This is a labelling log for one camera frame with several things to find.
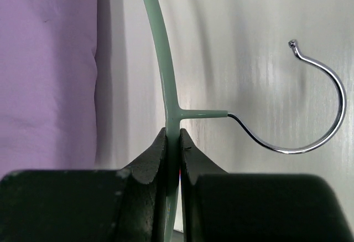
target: metal hook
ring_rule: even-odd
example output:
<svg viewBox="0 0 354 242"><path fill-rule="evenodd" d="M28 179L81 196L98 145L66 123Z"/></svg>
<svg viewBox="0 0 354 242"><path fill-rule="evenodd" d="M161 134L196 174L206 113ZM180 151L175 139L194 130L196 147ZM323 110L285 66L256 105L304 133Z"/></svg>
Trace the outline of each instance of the metal hook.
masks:
<svg viewBox="0 0 354 242"><path fill-rule="evenodd" d="M340 128L340 126L343 123L343 120L345 117L345 112L346 112L346 107L347 107L347 101L346 101L346 93L345 93L343 83L340 80L340 78L338 77L338 75L331 68L329 68L325 64L323 64L315 59L304 56L301 53L296 40L291 40L289 42L289 47L293 50L295 57L297 57L298 59L300 59L301 61L303 61L309 65L314 66L317 69L320 69L328 77L330 77L331 80L333 81L333 83L335 84L336 89L337 89L337 93L338 93L339 106L338 106L338 112L337 112L336 119L335 119L334 123L332 124L332 126L330 127L330 129L320 139L318 139L317 141L315 141L307 146L300 147L300 148L282 148L282 147L277 147L275 145L271 145L270 143L259 138L251 129L249 129L249 127L246 126L246 124L236 114L229 112L227 114L227 116L235 119L241 125L241 127L247 132L247 134L254 141L256 141L259 145L263 146L264 148L267 148L271 151L283 153L286 155L298 155L301 153L310 152L310 151L322 146L323 144L328 142L334 136L334 134L338 131L338 129Z"/></svg>

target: lavender cushion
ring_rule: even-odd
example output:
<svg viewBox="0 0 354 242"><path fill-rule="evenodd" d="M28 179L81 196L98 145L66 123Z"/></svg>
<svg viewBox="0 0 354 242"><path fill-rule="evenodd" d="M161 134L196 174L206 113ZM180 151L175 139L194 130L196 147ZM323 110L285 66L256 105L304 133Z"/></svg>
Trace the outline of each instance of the lavender cushion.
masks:
<svg viewBox="0 0 354 242"><path fill-rule="evenodd" d="M0 0L0 178L92 168L97 0Z"/></svg>

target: hanger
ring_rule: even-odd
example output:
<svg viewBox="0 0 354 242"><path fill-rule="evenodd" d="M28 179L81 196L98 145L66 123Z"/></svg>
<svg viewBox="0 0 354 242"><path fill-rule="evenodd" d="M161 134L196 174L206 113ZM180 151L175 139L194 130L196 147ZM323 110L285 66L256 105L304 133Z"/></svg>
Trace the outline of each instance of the hanger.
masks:
<svg viewBox="0 0 354 242"><path fill-rule="evenodd" d="M168 167L168 185L166 190L166 216L165 216L165 233L164 241L171 241L177 207L178 185L179 185L179 137L180 137L180 121L183 119L208 119L218 117L230 117L236 120L247 134L259 145L271 150L288 155L297 155L312 151L326 142L328 142L338 131L343 123L346 112L346 93L342 81L337 74L325 64L302 55L296 40L289 42L290 48L296 58L301 61L320 69L335 84L339 106L337 116L330 129L317 141L300 148L281 148L271 145L259 138L251 131L246 124L234 113L226 110L186 110L181 109L178 103L176 81L171 57L170 45L166 27L158 0L144 0L146 11L148 14L150 27L154 39L162 93L165 107L166 118L166 136L167 136L167 167Z"/></svg>

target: hanger hook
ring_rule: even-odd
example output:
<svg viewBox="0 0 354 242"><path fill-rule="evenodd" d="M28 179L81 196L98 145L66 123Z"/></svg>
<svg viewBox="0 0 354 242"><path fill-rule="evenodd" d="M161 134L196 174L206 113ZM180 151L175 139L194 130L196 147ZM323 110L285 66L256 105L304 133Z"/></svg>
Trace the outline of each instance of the hanger hook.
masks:
<svg viewBox="0 0 354 242"><path fill-rule="evenodd" d="M332 124L330 129L320 139L318 139L317 141L315 141L307 146L300 147L300 148L282 148L282 147L277 147L275 145L271 145L270 143L259 138L251 129L249 129L246 126L246 124L236 114L229 112L227 114L227 116L235 119L241 125L241 127L247 132L247 134L254 141L256 141L259 145L263 146L264 148L267 148L267 149L274 151L274 152L283 153L286 155L298 155L301 153L310 152L310 151L322 146L323 144L328 142L334 136L334 134L338 131L338 129L340 128L340 126L343 123L343 120L345 117L345 112L346 112L346 107L347 107L347 101L346 101L346 93L345 93L343 83L340 80L340 78L338 77L338 75L331 68L329 68L325 64L323 64L315 59L304 56L301 53L301 51L298 47L298 42L296 40L291 40L289 42L289 47L293 50L293 53L296 58L298 58L301 61L303 61L309 65L312 65L315 68L324 72L328 77L331 78L334 85L336 86L337 93L338 93L339 105L338 105L338 112L337 112L336 119L334 120L334 123Z"/></svg>

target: purple pillow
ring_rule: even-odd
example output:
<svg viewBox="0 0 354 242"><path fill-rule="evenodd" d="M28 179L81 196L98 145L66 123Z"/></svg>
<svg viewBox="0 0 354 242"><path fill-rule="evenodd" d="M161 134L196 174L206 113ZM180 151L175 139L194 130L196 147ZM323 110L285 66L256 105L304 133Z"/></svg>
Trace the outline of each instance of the purple pillow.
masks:
<svg viewBox="0 0 354 242"><path fill-rule="evenodd" d="M0 179L92 168L97 0L0 0Z"/></svg>

